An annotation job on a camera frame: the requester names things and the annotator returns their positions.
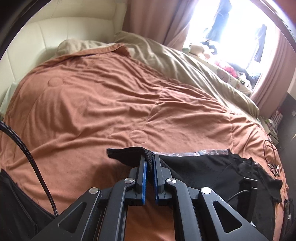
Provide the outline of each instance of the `silver bolt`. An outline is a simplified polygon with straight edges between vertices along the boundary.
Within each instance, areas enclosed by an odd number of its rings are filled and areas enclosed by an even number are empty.
[[[126,183],[126,184],[130,184],[130,183],[133,183],[133,178],[131,178],[131,177],[127,177],[126,179],[124,179],[124,182]]]
[[[89,193],[90,194],[96,194],[96,193],[98,193],[98,189],[97,188],[91,188],[90,190],[89,190]]]
[[[202,192],[203,192],[204,194],[210,194],[210,193],[212,192],[212,189],[210,189],[210,188],[208,188],[208,187],[204,187],[204,188],[202,188]]]
[[[174,179],[174,178],[168,178],[168,179],[167,179],[167,183],[168,183],[168,184],[175,184],[176,182],[177,182],[177,180]]]

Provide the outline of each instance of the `headboard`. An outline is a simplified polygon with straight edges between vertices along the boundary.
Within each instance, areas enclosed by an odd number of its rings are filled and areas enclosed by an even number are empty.
[[[112,42],[125,13],[126,4],[116,0],[50,1],[22,27],[0,60],[0,104],[11,84],[16,86],[30,70],[50,59],[62,41]]]

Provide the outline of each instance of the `beige bedding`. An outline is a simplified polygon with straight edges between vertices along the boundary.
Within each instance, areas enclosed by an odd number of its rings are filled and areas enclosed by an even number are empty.
[[[108,158],[107,148],[142,146],[166,153],[229,148],[243,158],[252,157],[272,175],[263,155],[263,143],[268,138],[265,131],[227,107],[231,98],[240,96],[238,92],[233,89],[233,95],[221,99],[222,94],[214,89],[220,80],[179,52],[165,49],[162,57],[152,52],[149,57],[138,45],[127,46],[88,49],[47,61],[20,82],[8,106],[4,121],[31,151],[59,212],[88,188],[108,188],[127,177],[129,167]],[[185,78],[182,81],[190,85],[131,58],[132,49],[133,56],[142,61],[147,58],[149,65]],[[173,61],[164,66],[162,61],[170,57]],[[182,59],[192,62],[192,67]],[[171,73],[177,66],[179,72]],[[187,72],[203,81],[185,77]],[[204,75],[216,82],[207,81]],[[242,106],[256,114],[247,99]],[[0,151],[0,168],[51,212],[26,157],[3,133]],[[279,165],[284,200],[288,186],[279,156],[276,154],[273,160],[273,151],[267,148],[266,158]],[[173,241],[171,209],[155,206],[150,185],[147,191],[145,206],[129,207],[125,240]],[[275,206],[275,215],[274,241],[278,241],[283,203]]]
[[[203,63],[180,51],[165,47],[151,39],[120,31],[115,35],[116,43],[125,43],[132,58],[154,68],[165,76],[195,86],[230,108],[257,122],[259,109],[240,91],[222,81]],[[83,49],[101,46],[100,42],[65,40],[58,47],[56,56],[72,54]]]

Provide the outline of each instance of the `circular stitching on blanket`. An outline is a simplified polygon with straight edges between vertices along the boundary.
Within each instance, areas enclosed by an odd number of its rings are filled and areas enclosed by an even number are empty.
[[[138,144],[143,144],[148,141],[148,135],[144,131],[140,130],[131,131],[129,137]]]
[[[48,86],[50,87],[58,87],[64,83],[63,79],[60,77],[53,77],[48,81]]]

